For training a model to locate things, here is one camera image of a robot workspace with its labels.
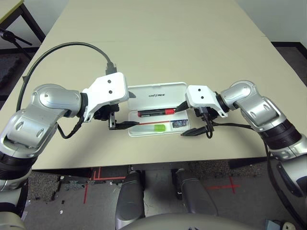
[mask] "green object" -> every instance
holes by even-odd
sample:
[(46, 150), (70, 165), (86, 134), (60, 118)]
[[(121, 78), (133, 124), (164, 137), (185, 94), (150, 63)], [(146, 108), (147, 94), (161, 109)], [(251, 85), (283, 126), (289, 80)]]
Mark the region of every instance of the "green object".
[(165, 125), (154, 125), (155, 132), (164, 132), (166, 130)]

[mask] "pen case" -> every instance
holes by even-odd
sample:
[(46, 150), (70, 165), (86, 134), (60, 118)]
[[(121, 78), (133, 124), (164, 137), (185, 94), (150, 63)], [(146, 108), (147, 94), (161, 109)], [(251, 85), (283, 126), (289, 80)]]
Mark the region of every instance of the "pen case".
[(137, 121), (142, 126), (163, 124), (165, 131), (162, 132), (141, 132), (137, 129), (129, 128), (128, 134), (131, 137), (143, 137), (153, 135), (165, 135), (182, 133), (190, 129), (188, 114), (186, 111), (170, 115), (154, 115), (139, 117), (139, 111), (172, 109), (176, 108), (186, 100), (185, 93), (187, 84), (184, 82), (171, 82), (150, 85), (129, 86), (128, 90), (132, 93), (128, 100), (129, 121)]

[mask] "table leg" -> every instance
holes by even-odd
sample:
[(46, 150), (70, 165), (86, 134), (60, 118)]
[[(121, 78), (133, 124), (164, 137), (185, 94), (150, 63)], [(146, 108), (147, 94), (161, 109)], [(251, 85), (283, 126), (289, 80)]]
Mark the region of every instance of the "table leg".
[(22, 10), (21, 16), (24, 18), (25, 22), (29, 25), (31, 30), (34, 32), (34, 34), (37, 36), (37, 38), (43, 42), (46, 35), (41, 30), (41, 28), (38, 26), (34, 18), (32, 17), (31, 13), (28, 11), (26, 6), (24, 4), (21, 4), (19, 7)]

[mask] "cable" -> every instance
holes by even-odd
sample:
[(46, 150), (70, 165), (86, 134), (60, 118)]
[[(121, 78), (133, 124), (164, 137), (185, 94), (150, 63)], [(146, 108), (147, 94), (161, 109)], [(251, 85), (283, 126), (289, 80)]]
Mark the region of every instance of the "cable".
[[(252, 129), (251, 126), (249, 125), (243, 125), (243, 124), (236, 124), (236, 123), (216, 123), (214, 121), (212, 121), (212, 125), (213, 126), (231, 126), (231, 127), (241, 127), (241, 128), (247, 128), (247, 129)], [(274, 173), (273, 173), (273, 169), (272, 169), (272, 165), (271, 165), (271, 159), (270, 159), (270, 152), (268, 150), (268, 146), (265, 142), (264, 143), (264, 147), (265, 147), (265, 152), (267, 155), (267, 170), (268, 170), (268, 175), (269, 175), (269, 179), (270, 182), (274, 188), (274, 190), (276, 191), (280, 201), (282, 202), (283, 206), (287, 209), (287, 211), (291, 214), (291, 216), (294, 218), (294, 220), (303, 228), (303, 229), (307, 229), (307, 225), (306, 223), (302, 220), (302, 218), (300, 217), (300, 215), (295, 211), (295, 209), (293, 208), (292, 204), (290, 203), (289, 199), (287, 198), (287, 196), (284, 194), (283, 190), (279, 187), (279, 185), (277, 184), (277, 181), (275, 179)]]
[(253, 130), (253, 128), (250, 125), (243, 125), (237, 123), (216, 123), (212, 121), (212, 126), (232, 126), (232, 127), (240, 127), (240, 128), (247, 128)]
[(23, 82), (23, 85), (20, 89), (20, 93), (19, 93), (19, 97), (18, 97), (18, 101), (17, 101), (17, 107), (16, 107), (16, 111), (20, 110), (20, 107), (21, 107), (21, 103), (22, 103), (22, 100), (23, 100), (23, 96), (24, 96), (24, 91), (27, 87), (27, 84), (30, 80), (30, 77), (32, 75), (32, 73), (34, 72), (34, 70), (36, 69), (36, 67), (38, 66), (38, 64), (45, 58), (47, 57), (49, 54), (51, 54), (52, 52), (58, 50), (58, 49), (61, 49), (63, 47), (67, 47), (67, 46), (87, 46), (87, 47), (90, 47), (94, 50), (96, 50), (97, 52), (99, 52), (100, 54), (102, 54), (105, 59), (107, 60), (108, 64), (108, 68), (111, 67), (111, 60), (110, 58), (107, 56), (107, 54), (102, 51), (101, 49), (95, 47), (94, 45), (91, 45), (91, 44), (88, 44), (88, 43), (84, 43), (84, 42), (68, 42), (68, 43), (63, 43), (61, 45), (58, 45), (58, 46), (55, 46), (53, 48), (51, 48), (50, 50), (46, 51), (45, 53), (42, 54), (42, 56), (40, 56), (35, 62), (34, 64), (32, 65), (32, 67), (30, 68), (28, 74), (26, 76), (23, 77), (24, 79), (24, 82)]
[[(21, 103), (23, 101), (23, 97), (24, 97), (24, 91), (27, 87), (27, 84), (31, 78), (31, 75), (33, 74), (34, 70), (36, 69), (36, 67), (38, 66), (38, 64), (45, 58), (47, 57), (49, 54), (53, 53), (54, 51), (61, 49), (63, 47), (67, 47), (67, 46), (87, 46), (90, 47), (94, 50), (96, 50), (97, 52), (99, 52), (100, 54), (102, 54), (105, 59), (107, 60), (107, 69), (106, 69), (106, 74), (110, 74), (110, 73), (115, 73), (117, 72), (116, 67), (114, 66), (114, 64), (111, 62), (110, 58), (108, 57), (108, 55), (102, 51), (101, 49), (95, 47), (94, 45), (88, 44), (88, 43), (84, 43), (84, 42), (68, 42), (68, 43), (63, 43), (60, 44), (58, 46), (55, 46), (53, 48), (51, 48), (50, 50), (46, 51), (45, 53), (43, 53), (35, 62), (34, 64), (31, 66), (28, 74), (26, 76), (23, 76), (23, 85), (20, 89), (20, 93), (18, 96), (18, 101), (17, 101), (17, 106), (16, 106), (16, 111), (19, 111), (21, 108)], [(58, 130), (61, 134), (61, 136), (64, 139), (70, 138), (73, 134), (75, 134), (78, 129), (81, 127), (82, 122), (84, 121), (84, 119), (82, 120), (81, 118), (79, 119), (78, 123), (75, 125), (75, 127), (73, 128), (73, 130), (66, 136), (62, 130), (62, 128), (59, 126), (58, 124)]]
[(81, 128), (81, 125), (84, 121), (84, 116), (81, 116), (79, 118), (79, 121), (77, 122), (77, 124), (75, 125), (75, 127), (73, 128), (73, 130), (66, 136), (63, 132), (63, 129), (59, 126), (58, 124), (58, 130), (59, 130), (59, 133), (61, 134), (61, 136), (64, 138), (64, 139), (68, 139), (68, 138), (71, 138), (77, 131), (79, 128)]
[(206, 136), (207, 136), (208, 139), (211, 139), (213, 137), (213, 126), (212, 126), (212, 123), (209, 121), (209, 119), (208, 119), (206, 114), (203, 114), (203, 118), (204, 118), (205, 122), (207, 123), (208, 132), (206, 132)]

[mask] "table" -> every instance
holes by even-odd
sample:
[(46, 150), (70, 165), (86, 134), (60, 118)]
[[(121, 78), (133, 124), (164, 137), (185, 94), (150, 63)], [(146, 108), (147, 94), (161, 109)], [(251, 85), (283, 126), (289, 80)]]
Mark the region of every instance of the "table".
[(8, 28), (19, 16), (22, 16), (37, 38), (43, 42), (46, 36), (23, 2), (24, 0), (1, 0), (0, 28)]
[[(72, 0), (30, 65), (49, 48), (72, 41), (104, 50), (129, 85), (184, 81), (220, 92), (235, 81), (253, 81), (301, 132), (307, 131), (306, 87), (232, 0)], [(82, 91), (104, 75), (105, 66), (104, 58), (92, 49), (60, 49), (35, 70), (22, 107), (38, 85), (55, 83)], [(0, 130), (15, 111), (21, 84), (19, 80), (0, 111)], [(127, 103), (121, 103), (117, 121), (127, 120), (128, 112)], [(192, 110), (188, 115), (192, 127), (204, 125)], [(61, 118), (59, 124), (67, 134), (77, 120)], [(246, 124), (239, 111), (217, 122)], [(205, 135), (183, 138), (177, 134), (131, 138), (127, 130), (110, 131), (107, 122), (93, 120), (70, 139), (62, 139), (57, 132), (33, 168), (263, 156), (257, 133), (237, 127), (217, 127), (210, 140)]]

